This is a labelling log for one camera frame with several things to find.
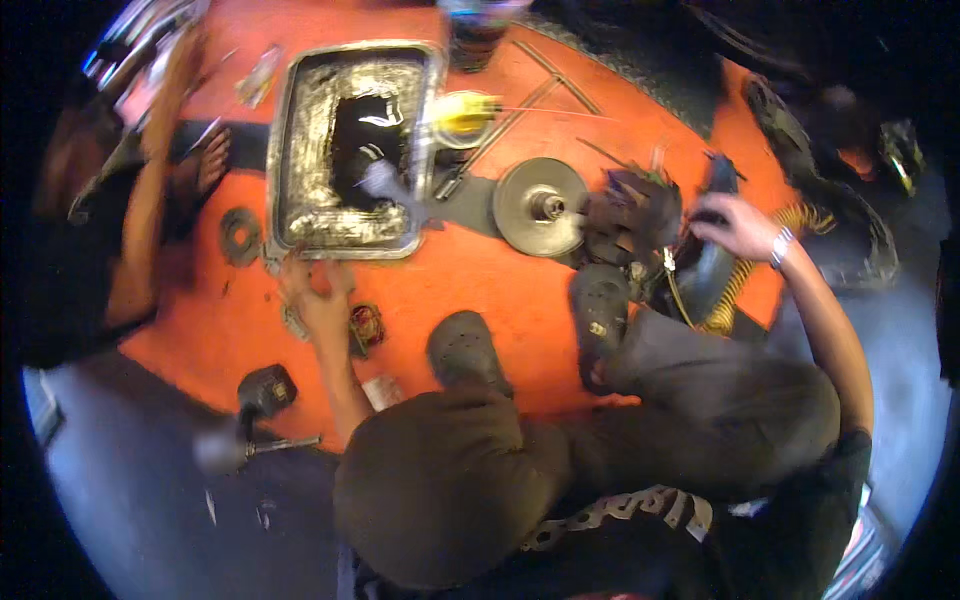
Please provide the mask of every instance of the orange mat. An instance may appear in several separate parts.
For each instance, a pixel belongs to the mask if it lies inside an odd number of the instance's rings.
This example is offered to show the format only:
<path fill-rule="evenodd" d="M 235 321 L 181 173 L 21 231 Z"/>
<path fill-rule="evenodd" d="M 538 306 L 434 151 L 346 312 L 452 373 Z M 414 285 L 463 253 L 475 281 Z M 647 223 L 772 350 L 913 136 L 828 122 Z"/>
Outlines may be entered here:
<path fill-rule="evenodd" d="M 365 38 L 442 40 L 442 22 L 433 8 L 398 8 L 401 3 L 353 0 L 336 3 L 256 0 L 215 1 L 210 10 L 212 65 L 234 47 L 239 51 L 191 99 L 188 118 L 269 123 L 275 89 L 256 110 L 236 104 L 232 85 L 249 72 L 270 43 L 285 50 L 284 64 L 310 48 Z M 741 190 L 749 201 L 772 211 L 796 199 L 776 159 L 740 97 L 746 71 L 725 64 L 731 91 L 718 109 L 710 146 L 656 102 L 609 69 L 559 42 L 522 27 L 508 33 L 490 67 L 476 75 L 450 74 L 447 90 L 482 89 L 516 106 L 541 81 L 543 70 L 509 43 L 533 44 L 577 82 L 615 122 L 528 113 L 516 128 L 475 166 L 476 175 L 498 179 L 513 164 L 531 156 L 553 156 L 578 169 L 588 186 L 598 188 L 603 168 L 612 165 L 577 143 L 581 136 L 615 156 L 648 166 L 652 148 L 669 144 L 664 160 L 691 203 L 703 181 L 708 147 L 728 155 L 748 181 Z M 134 93 L 126 106 L 136 112 L 145 93 Z M 575 98 L 558 88 L 540 108 L 583 111 Z M 326 394 L 310 346 L 295 339 L 280 320 L 276 283 L 259 261 L 246 269 L 225 264 L 217 236 L 220 218 L 243 205 L 264 217 L 266 183 L 259 174 L 230 173 L 204 208 L 192 244 L 169 249 L 164 256 L 164 284 L 155 323 L 139 331 L 121 351 L 148 370 L 209 406 L 237 409 L 236 387 L 249 371 L 273 363 L 284 365 L 300 388 L 298 402 L 270 426 L 284 436 L 325 435 L 323 446 L 341 450 L 333 431 Z M 352 263 L 357 301 L 376 303 L 387 329 L 384 344 L 370 361 L 357 363 L 361 379 L 387 372 L 404 394 L 434 390 L 437 384 L 424 349 L 433 326 L 447 314 L 471 309 L 486 318 L 504 368 L 516 386 L 516 404 L 527 413 L 583 409 L 596 398 L 581 389 L 576 370 L 576 342 L 566 285 L 572 271 L 552 260 L 514 251 L 506 243 L 448 225 L 427 231 L 410 258 L 383 263 Z M 761 324 L 769 324 L 782 283 L 768 268 L 757 269 L 738 303 Z"/>

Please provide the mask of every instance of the yellow coiled hose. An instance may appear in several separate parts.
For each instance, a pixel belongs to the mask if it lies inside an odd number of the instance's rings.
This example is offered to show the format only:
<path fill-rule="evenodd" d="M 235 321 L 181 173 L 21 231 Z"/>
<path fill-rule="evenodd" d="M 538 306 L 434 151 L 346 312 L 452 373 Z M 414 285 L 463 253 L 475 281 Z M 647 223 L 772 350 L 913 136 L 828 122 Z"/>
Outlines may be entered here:
<path fill-rule="evenodd" d="M 807 203 L 794 204 L 781 208 L 770 216 L 770 219 L 781 227 L 790 228 L 796 237 L 800 237 L 804 229 L 812 231 L 817 235 L 823 235 L 836 226 L 836 222 L 831 214 L 821 214 L 814 206 Z M 730 273 L 730 279 L 727 280 L 727 286 L 724 287 L 720 300 L 713 306 L 713 310 L 707 315 L 707 318 L 700 324 L 699 329 L 706 333 L 729 336 L 733 332 L 733 311 L 736 307 L 736 298 L 743 290 L 747 278 L 753 271 L 755 262 L 745 258 L 737 258 L 733 263 L 733 269 Z M 677 293 L 677 284 L 675 283 L 673 273 L 667 271 L 667 278 L 670 288 L 673 291 L 673 297 L 684 316 L 686 323 L 691 327 L 690 322 Z"/>

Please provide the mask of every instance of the silver watch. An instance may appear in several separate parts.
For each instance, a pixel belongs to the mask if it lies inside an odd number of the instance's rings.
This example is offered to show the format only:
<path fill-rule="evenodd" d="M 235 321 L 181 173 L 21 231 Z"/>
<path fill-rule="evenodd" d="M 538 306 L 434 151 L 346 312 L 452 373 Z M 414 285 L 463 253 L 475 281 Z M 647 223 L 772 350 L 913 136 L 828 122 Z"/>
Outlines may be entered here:
<path fill-rule="evenodd" d="M 770 266 L 775 271 L 780 270 L 780 264 L 786 257 L 786 251 L 790 248 L 790 242 L 794 240 L 793 231 L 790 228 L 783 228 L 777 237 L 774 238 L 774 251 L 770 252 Z"/>

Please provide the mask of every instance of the metal tray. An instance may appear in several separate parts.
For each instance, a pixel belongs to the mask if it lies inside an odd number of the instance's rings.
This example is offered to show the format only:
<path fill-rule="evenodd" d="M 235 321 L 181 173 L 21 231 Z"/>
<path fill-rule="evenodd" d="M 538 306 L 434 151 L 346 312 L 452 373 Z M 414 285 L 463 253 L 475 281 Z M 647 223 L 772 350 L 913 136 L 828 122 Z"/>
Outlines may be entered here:
<path fill-rule="evenodd" d="M 397 221 L 396 213 L 339 206 L 330 186 L 333 115 L 341 98 L 381 88 L 396 94 L 404 114 L 416 115 L 405 121 L 402 162 L 411 197 L 422 205 L 434 155 L 426 115 L 445 72 L 444 52 L 416 40 L 366 40 L 310 50 L 293 59 L 276 104 L 267 152 L 268 258 L 282 257 L 300 240 L 307 242 L 308 258 L 380 260 L 402 258 L 417 249 L 422 218 L 411 218 L 413 212 Z M 316 225 L 318 219 L 322 227 Z M 379 224 L 388 223 L 383 219 L 393 219 L 391 226 L 377 231 Z M 379 237 L 370 241 L 370 231 Z"/>

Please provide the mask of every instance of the black oil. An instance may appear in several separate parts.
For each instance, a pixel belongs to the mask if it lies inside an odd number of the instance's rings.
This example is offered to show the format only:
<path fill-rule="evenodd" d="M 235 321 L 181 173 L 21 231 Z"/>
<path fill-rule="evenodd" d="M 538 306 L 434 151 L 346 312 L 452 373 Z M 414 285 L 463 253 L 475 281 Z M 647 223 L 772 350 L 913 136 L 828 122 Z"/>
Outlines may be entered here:
<path fill-rule="evenodd" d="M 333 190 L 344 206 L 371 211 L 383 200 L 373 198 L 357 183 L 372 162 L 389 160 L 407 185 L 402 123 L 408 116 L 400 113 L 396 96 L 362 96 L 341 100 L 334 118 Z"/>

